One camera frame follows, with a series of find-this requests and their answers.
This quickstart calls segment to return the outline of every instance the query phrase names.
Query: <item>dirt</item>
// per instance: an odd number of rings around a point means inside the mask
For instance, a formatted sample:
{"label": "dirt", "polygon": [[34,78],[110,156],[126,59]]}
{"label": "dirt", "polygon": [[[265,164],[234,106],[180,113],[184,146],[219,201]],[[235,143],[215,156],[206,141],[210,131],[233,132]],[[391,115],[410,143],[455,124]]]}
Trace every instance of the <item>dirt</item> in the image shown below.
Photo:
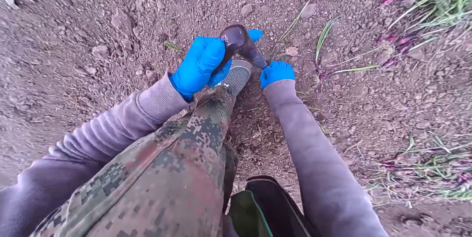
{"label": "dirt", "polygon": [[[0,188],[64,133],[120,103],[166,71],[174,71],[193,38],[216,36],[233,23],[265,32],[269,52],[307,0],[0,0]],[[324,25],[340,16],[321,52],[323,73],[382,64],[393,50],[369,53],[405,3],[314,0],[274,59],[293,65],[299,97],[363,186],[428,131],[444,139],[471,131],[471,34],[439,39],[386,69],[315,75],[316,43]],[[179,52],[164,46],[169,40]],[[228,138],[240,164],[234,191],[248,177],[269,174],[301,206],[296,170],[283,132],[259,84],[260,71],[239,94]],[[470,236],[470,203],[389,206],[373,196],[391,236]]]}

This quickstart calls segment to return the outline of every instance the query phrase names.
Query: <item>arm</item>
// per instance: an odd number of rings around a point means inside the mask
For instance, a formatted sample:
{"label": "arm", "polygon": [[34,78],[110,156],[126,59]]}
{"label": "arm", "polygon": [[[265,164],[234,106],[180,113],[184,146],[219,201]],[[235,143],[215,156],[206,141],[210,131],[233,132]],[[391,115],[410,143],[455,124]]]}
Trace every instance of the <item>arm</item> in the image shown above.
{"label": "arm", "polygon": [[167,74],[149,89],[129,96],[92,121],[65,135],[0,191],[0,228],[5,236],[26,236],[49,213],[135,140],[156,131],[187,107]]}
{"label": "arm", "polygon": [[264,95],[284,131],[305,216],[323,236],[387,237],[367,194],[296,96],[295,80],[272,82]]}

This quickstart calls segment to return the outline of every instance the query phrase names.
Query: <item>ribbed cuff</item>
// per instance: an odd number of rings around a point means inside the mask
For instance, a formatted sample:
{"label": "ribbed cuff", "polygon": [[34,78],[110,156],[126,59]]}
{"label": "ribbed cuff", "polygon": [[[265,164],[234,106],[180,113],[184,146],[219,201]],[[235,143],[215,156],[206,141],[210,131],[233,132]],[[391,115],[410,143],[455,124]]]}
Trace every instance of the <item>ribbed cuff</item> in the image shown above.
{"label": "ribbed cuff", "polygon": [[161,124],[183,108],[190,106],[169,81],[167,72],[162,79],[138,95],[138,107],[156,123]]}
{"label": "ribbed cuff", "polygon": [[298,98],[295,92],[295,81],[293,79],[281,79],[267,85],[263,90],[270,106],[279,102]]}

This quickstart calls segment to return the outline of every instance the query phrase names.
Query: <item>blue glove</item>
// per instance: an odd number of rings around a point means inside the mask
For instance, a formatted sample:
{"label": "blue glove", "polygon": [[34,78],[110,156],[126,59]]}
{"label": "blue glove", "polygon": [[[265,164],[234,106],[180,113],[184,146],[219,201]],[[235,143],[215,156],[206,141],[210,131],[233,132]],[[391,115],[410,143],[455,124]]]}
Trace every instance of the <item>blue glove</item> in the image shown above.
{"label": "blue glove", "polygon": [[[248,33],[254,42],[263,35],[261,30],[249,30]],[[225,44],[220,38],[196,37],[180,67],[170,75],[170,83],[184,99],[191,100],[205,85],[213,87],[228,75],[231,60],[220,71],[211,74],[224,55]]]}
{"label": "blue glove", "polygon": [[295,80],[295,74],[290,64],[286,64],[284,61],[272,61],[270,66],[263,69],[260,79],[261,88],[264,89],[270,83],[281,79]]}

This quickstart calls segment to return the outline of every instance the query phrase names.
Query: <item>blue nitrile glove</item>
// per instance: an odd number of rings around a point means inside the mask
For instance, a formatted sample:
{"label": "blue nitrile glove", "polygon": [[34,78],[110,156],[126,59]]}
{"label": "blue nitrile glove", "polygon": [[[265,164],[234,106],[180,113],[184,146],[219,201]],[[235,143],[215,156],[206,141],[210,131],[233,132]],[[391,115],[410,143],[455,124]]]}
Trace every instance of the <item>blue nitrile glove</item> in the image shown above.
{"label": "blue nitrile glove", "polygon": [[263,69],[260,79],[261,88],[264,89],[270,83],[281,79],[295,80],[295,73],[290,64],[286,64],[284,61],[272,61],[270,66]]}
{"label": "blue nitrile glove", "polygon": [[[249,30],[248,33],[254,42],[263,35],[261,30]],[[231,60],[216,74],[211,74],[224,55],[225,44],[220,38],[196,37],[180,67],[170,75],[170,83],[184,99],[191,100],[205,85],[213,87],[228,75]]]}

